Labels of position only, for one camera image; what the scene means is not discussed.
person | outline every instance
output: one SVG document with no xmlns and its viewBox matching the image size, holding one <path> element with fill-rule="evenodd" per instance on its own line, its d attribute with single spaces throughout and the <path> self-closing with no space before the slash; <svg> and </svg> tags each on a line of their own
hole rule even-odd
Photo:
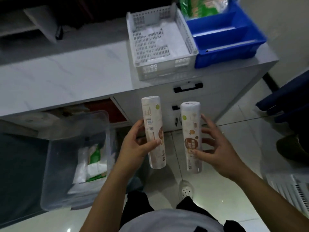
<svg viewBox="0 0 309 232">
<path fill-rule="evenodd" d="M 231 143 L 209 118 L 202 115 L 202 119 L 209 127 L 202 128 L 202 133 L 212 137 L 203 138 L 203 143 L 213 146 L 214 149 L 207 152 L 194 150 L 192 153 L 196 158 L 211 164 L 219 174 L 234 181 L 244 191 L 271 232 L 308 231 L 309 219 L 242 162 Z M 190 197 L 186 197 L 176 207 L 182 210 L 154 211 L 148 205 L 148 199 L 145 201 L 145 193 L 139 192 L 132 197 L 129 193 L 128 202 L 122 213 L 129 179 L 141 166 L 145 155 L 161 143 L 161 140 L 153 140 L 143 144 L 142 140 L 137 140 L 137 133 L 141 129 L 143 129 L 143 120 L 134 124 L 124 138 L 114 168 L 95 199 L 80 232 L 116 232 L 119 231 L 120 226 L 122 226 L 121 232 L 245 231 L 237 222 L 227 221 L 224 226 L 221 225 L 206 210 L 195 205 Z M 134 205 L 135 208 L 142 208 L 145 213 L 139 212 L 141 215 L 136 215 Z M 126 210 L 127 206 L 130 207 L 131 212 Z"/>
</svg>

white cylindrical container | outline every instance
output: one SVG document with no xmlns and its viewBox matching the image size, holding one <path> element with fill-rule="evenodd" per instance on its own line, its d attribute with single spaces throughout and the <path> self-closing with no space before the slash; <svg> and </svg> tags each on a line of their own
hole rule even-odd
<svg viewBox="0 0 309 232">
<path fill-rule="evenodd" d="M 161 169 L 166 165 L 164 135 L 162 127 L 162 113 L 159 96 L 145 97 L 141 99 L 145 133 L 147 141 L 161 139 L 161 144 L 149 152 L 149 164 L 153 169 Z"/>
<path fill-rule="evenodd" d="M 185 102 L 180 105 L 180 110 L 187 171 L 200 173 L 202 161 L 190 154 L 189 150 L 202 150 L 201 104 L 199 102 Z"/>
</svg>

blue plastic bin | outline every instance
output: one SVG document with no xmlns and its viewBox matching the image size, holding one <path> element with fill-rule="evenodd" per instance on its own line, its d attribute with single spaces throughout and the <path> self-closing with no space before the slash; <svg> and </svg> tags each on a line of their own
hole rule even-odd
<svg viewBox="0 0 309 232">
<path fill-rule="evenodd" d="M 222 14 L 187 21 L 199 54 L 195 68 L 252 58 L 266 37 L 234 0 Z"/>
</svg>

floor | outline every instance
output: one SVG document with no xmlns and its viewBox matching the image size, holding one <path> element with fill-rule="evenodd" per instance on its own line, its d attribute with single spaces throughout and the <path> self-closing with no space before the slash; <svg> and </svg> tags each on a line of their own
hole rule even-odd
<svg viewBox="0 0 309 232">
<path fill-rule="evenodd" d="M 275 147 L 276 141 L 290 131 L 285 125 L 273 124 L 272 117 L 267 117 L 254 106 L 270 93 L 265 82 L 259 81 L 217 122 L 241 159 L 260 176 L 263 171 L 292 167 Z M 179 203 L 179 183 L 189 182 L 193 186 L 194 202 L 219 222 L 235 220 L 247 232 L 269 231 L 241 189 L 220 176 L 210 165 L 204 163 L 200 174 L 187 172 L 182 131 L 166 133 L 164 138 L 167 166 L 154 171 L 144 189 L 154 209 L 175 208 Z M 78 232 L 89 210 L 70 211 L 65 208 L 51 211 L 6 227 L 1 232 Z"/>
</svg>

plastic storage basket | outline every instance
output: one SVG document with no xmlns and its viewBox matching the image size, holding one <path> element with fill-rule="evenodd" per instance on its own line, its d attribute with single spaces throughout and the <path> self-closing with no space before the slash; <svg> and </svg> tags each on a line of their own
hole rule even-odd
<svg viewBox="0 0 309 232">
<path fill-rule="evenodd" d="M 116 144 L 115 131 L 110 129 L 106 111 L 79 114 L 53 123 L 42 187 L 42 209 L 51 211 L 62 207 L 83 208 L 93 203 L 103 182 L 91 191 L 78 194 L 68 194 L 68 191 L 73 186 L 78 149 L 98 143 L 106 145 L 109 172 L 115 162 L 115 155 L 112 153 L 116 150 Z"/>
<path fill-rule="evenodd" d="M 128 12 L 127 27 L 133 64 L 140 80 L 194 68 L 198 50 L 175 3 Z"/>
<path fill-rule="evenodd" d="M 266 37 L 234 0 L 227 10 L 187 21 L 199 54 L 195 68 L 233 59 L 254 57 Z"/>
</svg>

